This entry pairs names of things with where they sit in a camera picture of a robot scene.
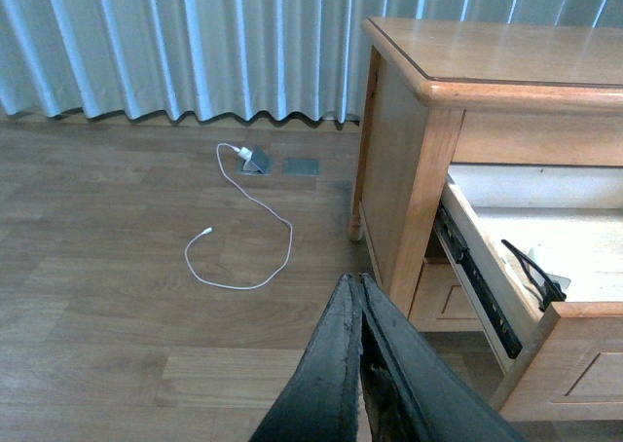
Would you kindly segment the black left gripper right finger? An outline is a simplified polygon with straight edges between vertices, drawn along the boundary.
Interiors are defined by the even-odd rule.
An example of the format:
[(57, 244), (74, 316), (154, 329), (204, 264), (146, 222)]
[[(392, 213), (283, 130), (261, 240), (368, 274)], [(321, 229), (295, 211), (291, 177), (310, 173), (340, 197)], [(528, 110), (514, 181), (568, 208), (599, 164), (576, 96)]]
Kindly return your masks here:
[(374, 441), (522, 441), (524, 436), (361, 276), (361, 379)]

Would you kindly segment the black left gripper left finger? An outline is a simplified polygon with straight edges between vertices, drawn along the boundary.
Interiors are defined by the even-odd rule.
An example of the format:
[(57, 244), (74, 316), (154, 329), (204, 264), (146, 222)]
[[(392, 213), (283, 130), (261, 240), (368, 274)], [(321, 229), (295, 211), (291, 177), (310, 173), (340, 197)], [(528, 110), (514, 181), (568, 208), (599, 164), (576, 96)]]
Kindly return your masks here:
[(252, 441), (355, 441), (362, 307), (343, 275), (295, 373), (250, 437)]

